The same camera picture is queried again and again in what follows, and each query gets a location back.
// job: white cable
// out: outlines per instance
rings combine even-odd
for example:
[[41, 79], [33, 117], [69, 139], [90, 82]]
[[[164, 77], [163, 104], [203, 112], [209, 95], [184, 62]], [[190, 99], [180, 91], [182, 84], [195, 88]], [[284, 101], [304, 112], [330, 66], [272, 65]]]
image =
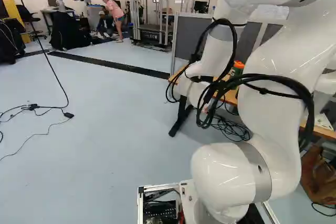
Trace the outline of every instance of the white cable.
[[12, 31], [10, 30], [10, 28], [6, 25], [5, 22], [3, 22], [2, 20], [0, 20], [0, 21], [1, 21], [1, 24], [5, 25], [5, 27], [7, 27], [8, 31], [10, 32], [10, 35], [12, 36], [13, 43], [15, 43], [15, 41], [14, 41], [14, 37], [13, 37], [13, 33], [12, 33]]

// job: black power cord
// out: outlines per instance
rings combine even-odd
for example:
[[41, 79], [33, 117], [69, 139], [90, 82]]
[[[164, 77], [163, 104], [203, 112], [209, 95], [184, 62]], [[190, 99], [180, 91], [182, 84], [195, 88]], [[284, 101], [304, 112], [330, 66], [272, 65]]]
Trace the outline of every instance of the black power cord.
[[323, 204], [319, 204], [319, 203], [312, 203], [312, 204], [311, 204], [311, 207], [312, 207], [316, 212], [318, 212], [318, 213], [320, 213], [320, 214], [322, 214], [322, 215], [324, 215], [324, 216], [327, 216], [327, 217], [334, 217], [334, 216], [336, 216], [336, 213], [334, 213], [334, 214], [332, 214], [332, 215], [328, 215], [328, 214], [325, 214], [324, 212], [321, 212], [321, 211], [317, 210], [317, 209], [315, 208], [315, 205], [317, 205], [317, 206], [321, 206], [321, 207], [325, 207], [325, 208], [329, 208], [329, 209], [335, 209], [335, 210], [336, 210], [336, 205], [334, 205], [334, 207], [331, 207], [331, 206], [327, 206], [327, 205], [323, 205]]
[[49, 126], [49, 128], [48, 128], [48, 131], [47, 131], [47, 133], [39, 133], [39, 134], [33, 134], [33, 135], [31, 135], [29, 138], [27, 138], [24, 142], [23, 142], [23, 144], [21, 145], [21, 147], [16, 151], [16, 152], [14, 152], [14, 153], [12, 153], [12, 154], [7, 154], [7, 155], [5, 155], [5, 156], [3, 156], [2, 158], [0, 158], [0, 162], [4, 159], [4, 158], [7, 158], [7, 157], [10, 157], [10, 156], [14, 156], [14, 155], [16, 155], [22, 148], [23, 148], [23, 146], [33, 137], [33, 136], [47, 136], [47, 135], [49, 135], [49, 132], [50, 132], [50, 128], [52, 127], [52, 126], [54, 126], [54, 125], [58, 125], [58, 124], [62, 124], [62, 123], [66, 123], [66, 122], [68, 122], [69, 120], [70, 120], [71, 118], [68, 118], [68, 119], [66, 119], [65, 121], [62, 121], [62, 122], [60, 122], [60, 123], [53, 123], [53, 124], [51, 124], [50, 126]]
[[[217, 123], [211, 124], [211, 126], [217, 130], [220, 130], [222, 134], [232, 142], [249, 141], [251, 139], [250, 132], [245, 125], [236, 123], [218, 115], [216, 115], [214, 118], [217, 119]], [[231, 138], [231, 135], [239, 137], [240, 140]]]
[[[236, 57], [237, 45], [238, 45], [238, 37], [237, 37], [235, 26], [245, 26], [246, 24], [232, 24], [226, 18], [221, 18], [221, 19], [214, 19], [213, 18], [213, 20], [214, 21], [210, 25], [208, 25], [206, 27], [206, 29], [202, 32], [201, 36], [199, 37], [197, 45], [196, 45], [196, 48], [195, 48], [195, 52], [191, 55], [191, 59], [190, 59], [189, 63], [187, 64], [187, 66], [185, 66], [183, 68], [183, 70], [181, 72], [179, 72], [172, 79], [172, 81], [168, 84], [168, 86], [166, 88], [166, 99], [167, 99], [168, 102], [170, 102], [170, 103], [177, 103], [177, 102], [179, 102], [179, 100], [174, 97], [174, 87], [175, 87], [178, 79], [180, 78], [180, 76], [182, 74], [185, 74], [185, 71], [187, 70], [187, 68], [191, 64], [193, 64], [193, 63], [195, 63], [195, 62], [197, 62], [197, 61], [199, 61], [201, 59], [202, 56], [200, 55], [199, 51], [201, 49], [202, 42], [204, 41], [204, 38], [208, 34], [208, 32], [210, 32], [212, 29], [214, 29], [218, 25], [225, 25], [225, 26], [229, 26], [230, 27], [230, 30], [232, 32], [232, 37], [233, 37], [233, 51], [232, 51], [232, 55], [231, 55], [231, 57], [229, 59], [229, 62], [227, 64], [226, 68], [224, 69], [223, 73], [219, 76], [219, 78], [217, 79], [217, 81], [219, 81], [220, 79], [222, 79], [223, 77], [225, 77], [229, 73], [230, 69], [233, 67], [233, 64], [234, 64], [234, 61], [235, 61], [235, 57]], [[209, 79], [209, 77], [200, 77], [199, 79], [197, 79], [197, 77], [196, 77], [196, 78], [189, 78], [189, 79], [192, 79], [195, 82], [200, 82], [200, 81], [202, 81], [205, 78]]]
[[[237, 39], [237, 33], [235, 30], [236, 26], [245, 26], [246, 24], [232, 24], [229, 20], [227, 19], [213, 19], [214, 22], [212, 22], [201, 34], [195, 53], [192, 55], [191, 60], [189, 61], [188, 65], [184, 67], [184, 69], [177, 74], [173, 80], [169, 83], [167, 89], [166, 89], [166, 98], [169, 102], [175, 103], [179, 102], [178, 99], [174, 97], [174, 87], [177, 83], [177, 80], [180, 78], [180, 76], [185, 73], [185, 70], [194, 62], [198, 61], [201, 59], [201, 57], [198, 55], [199, 49], [201, 47], [202, 41], [204, 40], [205, 35], [209, 30], [212, 30], [215, 26], [217, 25], [226, 25], [229, 26], [232, 32], [232, 37], [233, 37], [233, 51], [232, 55], [229, 59], [229, 62], [222, 72], [222, 74], [218, 77], [217, 80], [215, 81], [209, 81], [212, 77], [209, 76], [200, 76], [200, 77], [191, 77], [189, 78], [186, 74], [185, 76], [189, 79], [191, 79], [194, 82], [200, 82], [200, 81], [206, 81], [209, 82], [210, 84], [204, 89], [202, 94], [199, 97], [198, 104], [197, 104], [197, 113], [196, 113], [196, 123], [199, 127], [202, 127], [204, 129], [213, 126], [212, 120], [215, 116], [215, 112], [217, 109], [219, 109], [225, 102], [223, 102], [221, 105], [217, 105], [219, 100], [224, 96], [225, 94], [231, 90], [231, 88], [239, 86], [241, 84], [245, 84], [249, 88], [255, 89], [259, 91], [260, 94], [266, 95], [266, 94], [271, 94], [271, 95], [278, 95], [281, 97], [285, 98], [291, 98], [291, 99], [300, 99], [302, 100], [307, 109], [308, 109], [308, 119], [307, 119], [307, 124], [306, 127], [304, 128], [304, 132], [299, 140], [299, 148], [300, 151], [303, 150], [307, 145], [309, 144], [309, 140], [312, 136], [313, 128], [314, 128], [314, 102], [312, 98], [312, 94], [309, 92], [309, 90], [300, 82], [290, 79], [287, 77], [282, 77], [282, 76], [269, 76], [266, 74], [244, 74], [239, 77], [233, 77], [230, 78], [228, 81], [224, 81], [223, 78], [229, 73], [230, 69], [232, 68], [236, 56], [236, 49], [238, 45], [238, 39]], [[249, 82], [253, 81], [258, 81], [258, 80], [269, 80], [277, 83], [281, 83], [282, 85], [285, 85], [292, 89], [297, 95], [292, 95], [292, 94], [284, 94], [284, 93], [279, 93], [275, 91], [271, 91], [265, 88], [260, 88], [256, 87]], [[173, 98], [173, 101], [171, 101], [168, 96], [169, 92], [171, 93], [170, 96]], [[217, 95], [214, 99], [214, 102], [209, 106], [208, 111], [207, 111], [207, 116], [205, 120], [201, 120], [200, 116], [201, 113], [203, 112], [203, 108], [206, 104], [210, 103], [210, 100], [214, 96], [215, 92], [217, 92]]]
[[[258, 81], [258, 80], [269, 80], [273, 82], [280, 83], [282, 85], [285, 85], [292, 89], [296, 95], [290, 95], [290, 94], [283, 94], [279, 92], [274, 92], [267, 90], [265, 88], [259, 88], [255, 86], [250, 87], [255, 87], [261, 94], [271, 94], [271, 95], [278, 95], [281, 97], [290, 97], [290, 98], [295, 98], [295, 99], [301, 99], [305, 105], [307, 106], [308, 109], [308, 119], [307, 119], [307, 124], [304, 129], [303, 135], [299, 140], [299, 147], [300, 150], [303, 150], [304, 148], [307, 147], [309, 144], [309, 140], [312, 136], [312, 132], [314, 129], [314, 102], [313, 102], [313, 97], [312, 94], [309, 92], [309, 90], [300, 82], [287, 78], [287, 77], [282, 77], [282, 76], [269, 76], [266, 74], [257, 74], [257, 73], [249, 73], [249, 74], [243, 74], [242, 76], [238, 77], [233, 77], [229, 79], [228, 81], [223, 81], [220, 80], [219, 82], [211, 83], [201, 94], [198, 104], [197, 104], [197, 114], [196, 114], [196, 123], [199, 127], [202, 127], [204, 129], [208, 128], [212, 124], [212, 120], [215, 115], [215, 111], [217, 109], [217, 104], [220, 101], [221, 97], [224, 96], [229, 90], [231, 90], [232, 87], [239, 86], [241, 84], [247, 84], [252, 81]], [[218, 90], [217, 95], [214, 99], [214, 102], [209, 106], [208, 108], [208, 113], [205, 118], [205, 120], [200, 119], [200, 114], [206, 104], [208, 104], [213, 97], [213, 91], [215, 92]]]
[[[35, 27], [34, 27], [34, 25], [33, 25], [33, 22], [30, 22], [30, 25], [32, 26], [34, 33], [37, 34], [36, 29], [35, 29]], [[61, 122], [61, 123], [65, 123], [65, 122], [69, 121], [71, 118], [74, 117], [73, 114], [68, 113], [68, 112], [64, 112], [64, 111], [63, 111], [63, 109], [66, 108], [66, 107], [69, 105], [69, 98], [68, 98], [68, 95], [67, 95], [65, 89], [63, 88], [63, 86], [62, 86], [60, 80], [58, 79], [58, 76], [57, 76], [57, 74], [55, 73], [55, 70], [54, 70], [53, 66], [51, 65], [51, 63], [50, 63], [50, 60], [49, 60], [49, 58], [48, 58], [48, 56], [47, 56], [47, 54], [46, 54], [46, 52], [45, 52], [45, 50], [44, 50], [44, 48], [43, 48], [43, 46], [42, 46], [42, 43], [41, 43], [39, 37], [37, 37], [37, 41], [38, 41], [38, 43], [39, 43], [39, 45], [40, 45], [40, 47], [41, 47], [41, 50], [42, 50], [42, 52], [43, 52], [43, 54], [44, 54], [44, 56], [45, 56], [45, 58], [46, 58], [46, 60], [47, 60], [47, 62], [48, 62], [48, 64], [49, 64], [49, 66], [50, 66], [50, 68], [51, 68], [51, 70], [52, 70], [52, 72], [53, 72], [53, 74], [54, 74], [54, 76], [55, 76], [55, 78], [56, 78], [56, 80], [57, 80], [59, 86], [61, 87], [61, 89], [62, 89], [62, 91], [63, 91], [63, 93], [64, 93], [64, 95], [65, 95], [65, 97], [66, 97], [66, 100], [67, 100], [66, 105], [64, 105], [64, 106], [39, 106], [38, 104], [29, 104], [29, 105], [20, 105], [20, 106], [16, 106], [16, 107], [11, 108], [11, 109], [9, 109], [9, 110], [7, 110], [7, 111], [5, 111], [5, 112], [3, 112], [3, 113], [0, 114], [0, 123], [6, 123], [6, 122], [9, 122], [11, 119], [13, 119], [14, 117], [16, 117], [17, 115], [21, 114], [22, 112], [24, 112], [24, 111], [26, 111], [26, 110], [28, 110], [28, 111], [34, 111], [34, 113], [35, 113], [36, 116], [42, 116], [42, 115], [45, 115], [46, 113], [48, 113], [48, 112], [49, 112], [50, 110], [52, 110], [52, 109], [61, 109], [63, 115], [64, 115], [65, 117], [68, 118], [68, 120], [66, 120], [66, 121], [64, 121], [64, 122]], [[10, 112], [10, 111], [12, 111], [12, 110], [14, 110], [14, 109], [18, 109], [18, 108], [21, 109], [19, 112], [15, 113], [15, 114], [11, 114], [11, 116], [10, 116], [10, 118], [9, 118], [8, 120], [6, 120], [6, 121], [1, 121], [1, 118], [3, 117], [4, 114], [6, 114], [6, 113], [8, 113], [8, 112]], [[36, 109], [40, 109], [40, 108], [46, 108], [46, 109], [49, 109], [49, 110], [45, 111], [45, 112], [42, 113], [42, 114], [37, 114], [37, 113], [36, 113]], [[15, 155], [16, 153], [18, 153], [18, 152], [22, 149], [22, 147], [24, 146], [24, 144], [25, 144], [30, 138], [32, 138], [33, 136], [35, 136], [35, 135], [48, 135], [48, 134], [49, 134], [49, 131], [50, 131], [50, 128], [51, 128], [53, 125], [56, 125], [56, 124], [52, 124], [52, 125], [50, 125], [49, 128], [48, 128], [48, 132], [47, 132], [46, 134], [34, 134], [34, 135], [32, 135], [31, 137], [29, 137], [29, 138], [23, 143], [23, 145], [22, 145], [22, 146], [21, 146], [15, 153], [10, 154], [10, 155], [6, 155], [6, 156], [2, 157], [2, 158], [0, 159], [0, 161], [1, 161], [2, 159], [4, 159], [5, 157], [13, 156], [13, 155]], [[4, 138], [4, 134], [3, 134], [2, 131], [0, 131], [0, 143], [2, 142], [3, 138]]]

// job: woman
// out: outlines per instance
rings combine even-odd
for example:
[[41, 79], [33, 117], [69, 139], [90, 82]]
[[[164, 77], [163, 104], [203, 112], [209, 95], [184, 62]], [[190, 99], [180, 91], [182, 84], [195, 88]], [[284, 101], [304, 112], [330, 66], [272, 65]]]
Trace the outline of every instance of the woman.
[[103, 0], [103, 2], [106, 4], [107, 9], [110, 11], [112, 17], [115, 20], [115, 24], [116, 24], [115, 26], [117, 27], [117, 31], [119, 34], [119, 39], [116, 42], [123, 42], [121, 24], [122, 24], [122, 20], [124, 17], [124, 12], [113, 0]]

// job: computer screen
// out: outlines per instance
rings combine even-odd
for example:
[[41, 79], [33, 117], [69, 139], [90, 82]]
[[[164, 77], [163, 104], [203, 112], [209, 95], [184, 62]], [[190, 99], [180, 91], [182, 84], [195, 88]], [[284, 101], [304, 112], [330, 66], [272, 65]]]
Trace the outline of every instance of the computer screen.
[[0, 18], [8, 18], [8, 12], [3, 0], [0, 0]]
[[48, 0], [48, 5], [52, 7], [57, 7], [56, 0]]

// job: office chair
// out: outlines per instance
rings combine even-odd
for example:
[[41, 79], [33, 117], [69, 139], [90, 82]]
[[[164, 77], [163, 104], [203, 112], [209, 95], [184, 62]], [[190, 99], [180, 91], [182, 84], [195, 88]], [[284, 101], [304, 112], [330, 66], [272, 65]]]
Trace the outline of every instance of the office chair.
[[[28, 9], [23, 5], [16, 5], [16, 8], [19, 11], [21, 19], [24, 23], [39, 22], [41, 20], [40, 18], [34, 18], [33, 15], [37, 13], [30, 13]], [[29, 35], [33, 39], [33, 41], [35, 41], [35, 38], [37, 37], [44, 37], [46, 39], [47, 36], [41, 33], [43, 33], [43, 31], [32, 31]]]

